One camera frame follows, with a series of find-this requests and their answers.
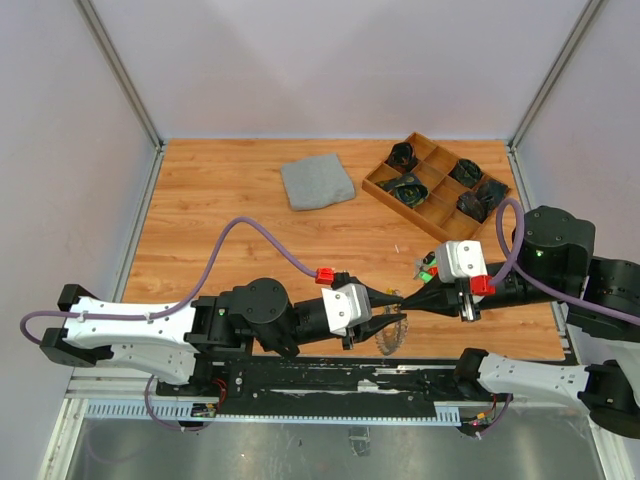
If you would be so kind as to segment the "green capped key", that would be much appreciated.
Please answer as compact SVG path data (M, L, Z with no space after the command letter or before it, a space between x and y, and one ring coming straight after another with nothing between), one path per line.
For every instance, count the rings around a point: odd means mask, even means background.
M427 284L437 276L438 267L436 255L434 252L429 252L423 258L415 261L415 280L420 280L424 284Z

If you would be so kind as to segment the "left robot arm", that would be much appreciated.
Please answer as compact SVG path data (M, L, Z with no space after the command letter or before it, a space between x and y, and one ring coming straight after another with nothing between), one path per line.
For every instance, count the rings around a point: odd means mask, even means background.
M214 383L214 371L200 361L246 358L254 345L294 358L301 346L330 339L349 350L406 318L395 311L375 314L401 297L346 272L319 269L315 281L320 297L298 303L279 281L259 278L185 305L106 303L68 285L59 302L64 323L45 331L40 349L57 364L136 369L200 396Z

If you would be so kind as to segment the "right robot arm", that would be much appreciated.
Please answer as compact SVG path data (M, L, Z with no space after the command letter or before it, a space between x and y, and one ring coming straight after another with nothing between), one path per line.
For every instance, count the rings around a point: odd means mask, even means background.
M404 311L425 311L465 322L482 312L556 302L566 324L609 346L602 364L551 365L467 348L453 373L466 400L516 396L578 407L599 427L639 436L639 266L594 255L596 229L554 207L524 211L507 198L496 210L505 256L487 264L477 241L447 241L434 252L436 273L405 298Z

